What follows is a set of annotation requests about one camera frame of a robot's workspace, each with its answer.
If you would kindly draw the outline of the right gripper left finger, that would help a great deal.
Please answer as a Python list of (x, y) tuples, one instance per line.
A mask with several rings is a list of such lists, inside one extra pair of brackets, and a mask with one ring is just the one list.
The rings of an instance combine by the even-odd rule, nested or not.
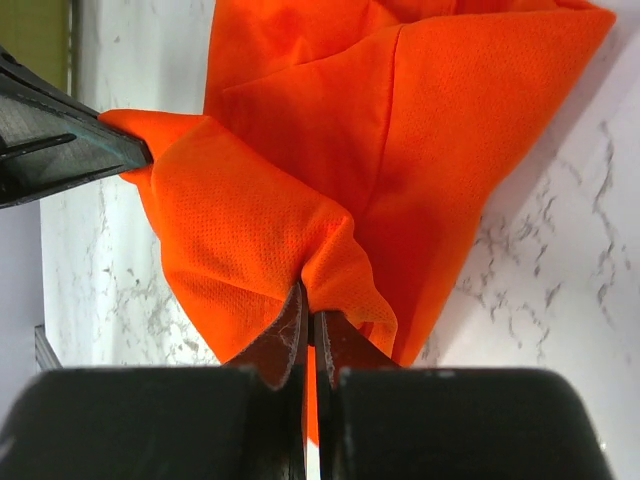
[(57, 369), (1, 430), (5, 479), (302, 479), (306, 293), (217, 367)]

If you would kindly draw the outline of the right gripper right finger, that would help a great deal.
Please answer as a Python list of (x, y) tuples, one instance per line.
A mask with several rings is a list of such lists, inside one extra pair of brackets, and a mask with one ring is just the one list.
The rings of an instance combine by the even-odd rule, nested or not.
[(608, 479), (583, 403), (532, 368), (403, 369), (338, 312), (313, 318), (325, 479)]

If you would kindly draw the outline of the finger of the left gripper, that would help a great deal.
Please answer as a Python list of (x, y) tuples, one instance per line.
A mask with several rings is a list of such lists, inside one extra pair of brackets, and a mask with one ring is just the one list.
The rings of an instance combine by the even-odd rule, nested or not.
[(146, 167), (144, 140), (98, 119), (1, 50), (1, 207)]

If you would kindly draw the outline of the orange t shirt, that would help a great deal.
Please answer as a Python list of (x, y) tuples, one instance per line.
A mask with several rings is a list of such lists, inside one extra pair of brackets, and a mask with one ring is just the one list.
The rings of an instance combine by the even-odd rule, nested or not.
[(220, 1), (202, 113), (101, 120), (151, 151), (126, 180), (219, 361), (302, 282), (409, 366), (614, 22), (586, 1)]

